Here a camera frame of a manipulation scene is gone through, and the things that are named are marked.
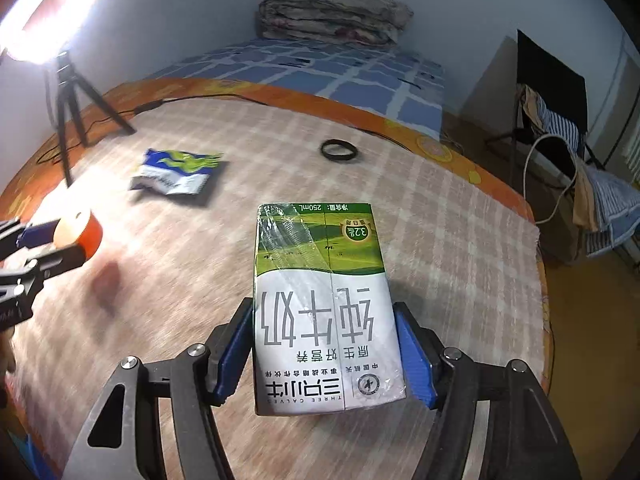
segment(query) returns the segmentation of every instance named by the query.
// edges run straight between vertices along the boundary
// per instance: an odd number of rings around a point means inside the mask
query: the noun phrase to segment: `blue and green packet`
[[[131,189],[165,195],[198,194],[218,166],[222,153],[201,155],[177,150],[146,150],[145,161],[131,179]]]

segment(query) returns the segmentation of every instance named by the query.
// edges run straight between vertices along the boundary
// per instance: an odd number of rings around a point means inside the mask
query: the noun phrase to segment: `wooden floor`
[[[483,148],[488,135],[451,117],[445,130],[464,155],[507,180],[508,167]],[[527,180],[536,216],[555,199]],[[564,208],[541,228],[541,243],[569,259],[575,231]],[[606,479],[640,429],[640,278],[615,253],[567,266],[545,258],[555,359],[549,397],[584,480]]]

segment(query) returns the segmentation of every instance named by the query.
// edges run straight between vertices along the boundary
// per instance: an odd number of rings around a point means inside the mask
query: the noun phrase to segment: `blue checkered bedsheet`
[[[398,48],[253,40],[184,59],[148,78],[165,76],[280,86],[372,112],[440,140],[442,67]]]

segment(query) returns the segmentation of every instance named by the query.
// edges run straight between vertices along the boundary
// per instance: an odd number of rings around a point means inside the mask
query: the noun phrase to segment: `green and white milk carton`
[[[254,332],[259,415],[341,412],[404,399],[369,204],[260,206]]]

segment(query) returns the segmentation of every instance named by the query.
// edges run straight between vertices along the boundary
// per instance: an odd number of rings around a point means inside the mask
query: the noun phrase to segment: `tripod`
[[[60,149],[60,159],[62,160],[62,170],[65,173],[66,186],[73,184],[71,177],[71,168],[69,165],[69,154],[66,149],[65,135],[65,105],[68,105],[71,113],[71,119],[74,122],[80,143],[84,147],[88,147],[86,131],[82,124],[80,116],[80,108],[78,107],[78,97],[76,96],[76,85],[79,86],[85,94],[106,113],[111,119],[116,121],[127,134],[134,134],[136,131],[124,118],[91,86],[81,74],[76,72],[76,68],[71,63],[69,53],[66,51],[58,54],[58,97],[56,100],[58,110],[58,147]]]

